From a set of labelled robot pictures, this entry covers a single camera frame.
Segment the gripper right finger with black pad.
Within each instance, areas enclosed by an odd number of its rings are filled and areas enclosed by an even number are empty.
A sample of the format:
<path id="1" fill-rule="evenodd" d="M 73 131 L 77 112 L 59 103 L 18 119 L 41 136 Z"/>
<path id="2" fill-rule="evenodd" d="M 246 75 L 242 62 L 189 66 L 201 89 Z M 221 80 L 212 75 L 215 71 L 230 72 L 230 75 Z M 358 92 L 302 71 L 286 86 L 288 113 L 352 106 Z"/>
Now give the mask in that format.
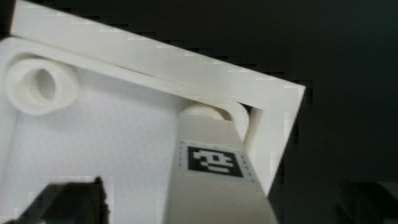
<path id="1" fill-rule="evenodd" d="M 398 224 L 398 182 L 340 182 L 334 224 Z"/>

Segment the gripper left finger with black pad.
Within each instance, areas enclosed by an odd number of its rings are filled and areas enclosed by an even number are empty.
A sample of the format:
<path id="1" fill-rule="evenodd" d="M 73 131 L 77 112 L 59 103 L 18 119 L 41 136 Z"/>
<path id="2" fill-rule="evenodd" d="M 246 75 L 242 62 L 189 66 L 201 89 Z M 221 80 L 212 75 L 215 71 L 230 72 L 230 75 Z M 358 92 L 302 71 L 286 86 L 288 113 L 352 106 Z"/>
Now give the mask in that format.
<path id="1" fill-rule="evenodd" d="M 29 205 L 16 224 L 111 224 L 103 180 L 50 184 Z"/>

